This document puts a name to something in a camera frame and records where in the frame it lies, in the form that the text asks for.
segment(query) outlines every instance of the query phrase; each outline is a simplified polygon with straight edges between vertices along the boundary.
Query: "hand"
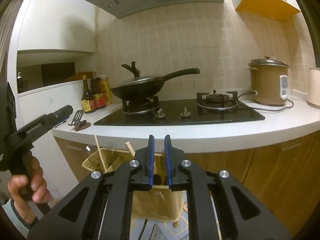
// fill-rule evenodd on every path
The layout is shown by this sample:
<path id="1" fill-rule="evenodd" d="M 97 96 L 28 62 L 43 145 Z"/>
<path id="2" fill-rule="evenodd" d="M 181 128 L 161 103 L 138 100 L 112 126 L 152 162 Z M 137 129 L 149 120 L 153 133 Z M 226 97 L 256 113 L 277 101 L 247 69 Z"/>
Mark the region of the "hand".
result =
<path id="1" fill-rule="evenodd" d="M 34 191 L 32 200 L 35 203 L 46 203 L 50 198 L 50 192 L 47 190 L 47 182 L 43 178 L 43 170 L 37 158 L 33 157 L 31 167 L 34 170 L 31 178 L 31 189 Z M 27 184 L 28 178 L 26 175 L 14 175 L 8 183 L 8 189 L 14 200 L 14 207 L 18 214 L 25 222 L 31 224 L 36 218 L 36 215 L 19 192 L 19 189 L 25 187 Z"/>

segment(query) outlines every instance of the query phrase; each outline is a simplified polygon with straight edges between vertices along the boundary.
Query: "bottle label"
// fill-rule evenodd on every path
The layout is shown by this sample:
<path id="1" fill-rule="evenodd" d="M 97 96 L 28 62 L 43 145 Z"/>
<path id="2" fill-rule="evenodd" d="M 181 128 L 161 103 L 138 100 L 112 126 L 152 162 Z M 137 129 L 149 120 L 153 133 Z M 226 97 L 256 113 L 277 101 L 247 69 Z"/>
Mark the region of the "bottle label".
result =
<path id="1" fill-rule="evenodd" d="M 105 106 L 106 105 L 106 97 L 104 93 L 95 94 L 94 97 L 94 104 L 96 107 Z"/>
<path id="2" fill-rule="evenodd" d="M 89 111 L 95 109 L 94 100 L 82 100 L 81 105 L 82 105 L 82 108 L 85 112 L 89 112 Z"/>

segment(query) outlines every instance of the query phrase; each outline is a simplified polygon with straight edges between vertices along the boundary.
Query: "lid handle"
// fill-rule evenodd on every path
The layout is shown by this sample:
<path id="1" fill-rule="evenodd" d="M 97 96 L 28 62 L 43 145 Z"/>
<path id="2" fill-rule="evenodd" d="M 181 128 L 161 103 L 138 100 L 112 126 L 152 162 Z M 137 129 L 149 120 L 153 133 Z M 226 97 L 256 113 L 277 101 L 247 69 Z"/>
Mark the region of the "lid handle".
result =
<path id="1" fill-rule="evenodd" d="M 140 70 L 138 70 L 136 68 L 136 62 L 135 61 L 131 62 L 131 66 L 129 66 L 127 64 L 122 64 L 121 66 L 124 67 L 125 69 L 129 70 L 134 75 L 134 77 L 139 77 L 140 76 Z"/>

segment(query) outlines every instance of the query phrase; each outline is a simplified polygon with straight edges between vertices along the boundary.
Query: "chopstick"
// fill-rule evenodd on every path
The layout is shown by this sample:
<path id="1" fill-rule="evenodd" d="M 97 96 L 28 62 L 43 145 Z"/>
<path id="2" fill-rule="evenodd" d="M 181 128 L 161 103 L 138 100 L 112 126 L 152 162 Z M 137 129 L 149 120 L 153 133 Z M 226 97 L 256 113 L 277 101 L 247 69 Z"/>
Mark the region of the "chopstick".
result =
<path id="1" fill-rule="evenodd" d="M 132 157 L 134 158 L 136 153 L 135 153 L 134 149 L 132 148 L 130 142 L 126 142 L 125 146 L 127 147 L 128 151 L 131 153 Z"/>
<path id="2" fill-rule="evenodd" d="M 107 172 L 107 167 L 106 167 L 106 164 L 104 163 L 104 160 L 102 158 L 101 150 L 100 150 L 98 139 L 97 139 L 96 135 L 94 135 L 94 139 L 96 140 L 96 145 L 97 145 L 97 148 L 98 148 L 98 152 L 99 152 L 99 155 L 100 155 L 100 159 L 101 159 L 101 162 L 102 162 L 102 165 L 103 165 L 104 172 Z"/>

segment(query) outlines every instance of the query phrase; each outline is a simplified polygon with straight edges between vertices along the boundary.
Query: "metal screw head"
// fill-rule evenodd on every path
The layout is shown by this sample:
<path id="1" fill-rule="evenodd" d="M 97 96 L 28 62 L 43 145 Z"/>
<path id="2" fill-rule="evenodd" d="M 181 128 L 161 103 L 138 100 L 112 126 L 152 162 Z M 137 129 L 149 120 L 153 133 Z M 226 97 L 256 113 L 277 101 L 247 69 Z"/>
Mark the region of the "metal screw head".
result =
<path id="1" fill-rule="evenodd" d="M 91 172 L 91 178 L 93 179 L 98 179 L 101 177 L 101 172 L 100 171 L 93 171 Z"/>
<path id="2" fill-rule="evenodd" d="M 229 172 L 228 171 L 220 171 L 219 175 L 222 178 L 227 178 L 227 177 L 229 177 Z"/>
<path id="3" fill-rule="evenodd" d="M 137 166 L 139 166 L 139 164 L 140 164 L 140 162 L 137 161 L 137 160 L 132 160 L 132 161 L 129 162 L 129 165 L 131 167 L 137 167 Z"/>
<path id="4" fill-rule="evenodd" d="M 183 161 L 181 162 L 181 164 L 182 164 L 182 166 L 189 167 L 189 166 L 191 166 L 191 161 L 189 161 L 189 160 L 183 160 Z"/>

